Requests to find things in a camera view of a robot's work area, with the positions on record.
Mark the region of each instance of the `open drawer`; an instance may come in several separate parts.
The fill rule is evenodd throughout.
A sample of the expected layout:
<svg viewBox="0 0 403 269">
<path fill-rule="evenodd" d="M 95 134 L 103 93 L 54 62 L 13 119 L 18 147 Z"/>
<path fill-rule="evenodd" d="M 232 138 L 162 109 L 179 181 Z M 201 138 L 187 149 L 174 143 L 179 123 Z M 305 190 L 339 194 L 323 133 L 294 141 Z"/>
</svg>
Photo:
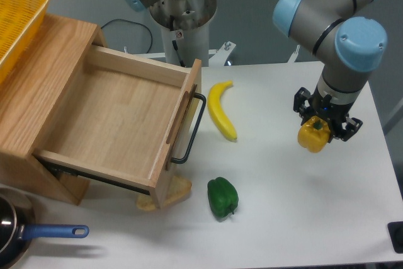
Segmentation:
<svg viewBox="0 0 403 269">
<path fill-rule="evenodd" d="M 148 194 L 161 207 L 200 97 L 200 67 L 91 46 L 33 155 L 49 170 Z"/>
</svg>

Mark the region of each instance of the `frying pan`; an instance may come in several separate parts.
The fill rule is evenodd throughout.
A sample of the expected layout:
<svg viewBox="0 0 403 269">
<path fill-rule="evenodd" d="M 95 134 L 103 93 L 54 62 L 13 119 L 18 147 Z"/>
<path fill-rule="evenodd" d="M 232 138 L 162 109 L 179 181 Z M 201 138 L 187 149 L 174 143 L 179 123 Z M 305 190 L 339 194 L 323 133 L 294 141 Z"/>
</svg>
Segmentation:
<svg viewBox="0 0 403 269">
<path fill-rule="evenodd" d="M 12 190 L 0 191 L 0 269 L 14 265 L 35 238 L 85 238 L 85 225 L 33 224 L 35 215 L 28 198 Z"/>
</svg>

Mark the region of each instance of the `banana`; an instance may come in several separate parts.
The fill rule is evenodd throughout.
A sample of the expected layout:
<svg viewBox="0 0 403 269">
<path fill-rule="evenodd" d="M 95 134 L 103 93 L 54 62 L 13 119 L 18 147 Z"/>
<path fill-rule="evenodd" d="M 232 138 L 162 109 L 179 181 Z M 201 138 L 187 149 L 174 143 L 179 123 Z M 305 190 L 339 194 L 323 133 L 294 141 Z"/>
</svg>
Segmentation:
<svg viewBox="0 0 403 269">
<path fill-rule="evenodd" d="M 220 102 L 221 95 L 230 86 L 232 86 L 232 81 L 214 84 L 208 93 L 207 108 L 215 126 L 217 126 L 224 137 L 230 141 L 236 141 L 237 131 L 223 111 Z"/>
</svg>

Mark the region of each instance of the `wooden cabinet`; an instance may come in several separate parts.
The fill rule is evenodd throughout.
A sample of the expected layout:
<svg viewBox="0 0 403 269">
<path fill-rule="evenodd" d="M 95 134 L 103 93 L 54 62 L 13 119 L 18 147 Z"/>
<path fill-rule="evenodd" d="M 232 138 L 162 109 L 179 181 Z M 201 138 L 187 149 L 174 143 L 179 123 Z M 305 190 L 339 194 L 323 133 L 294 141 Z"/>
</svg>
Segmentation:
<svg viewBox="0 0 403 269">
<path fill-rule="evenodd" d="M 0 183 L 79 204 L 85 176 L 162 205 L 201 62 L 186 69 L 105 46 L 98 26 L 46 15 L 0 87 Z"/>
</svg>

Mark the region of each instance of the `green bell pepper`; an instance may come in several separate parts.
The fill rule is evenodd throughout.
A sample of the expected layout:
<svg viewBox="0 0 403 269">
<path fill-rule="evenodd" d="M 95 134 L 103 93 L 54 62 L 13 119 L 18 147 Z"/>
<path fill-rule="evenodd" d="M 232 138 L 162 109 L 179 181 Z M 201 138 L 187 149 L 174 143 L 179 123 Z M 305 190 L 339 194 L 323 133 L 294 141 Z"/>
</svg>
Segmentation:
<svg viewBox="0 0 403 269">
<path fill-rule="evenodd" d="M 225 178 L 218 177 L 207 184 L 208 201 L 216 217 L 226 217 L 234 214 L 238 207 L 238 193 L 235 187 Z"/>
</svg>

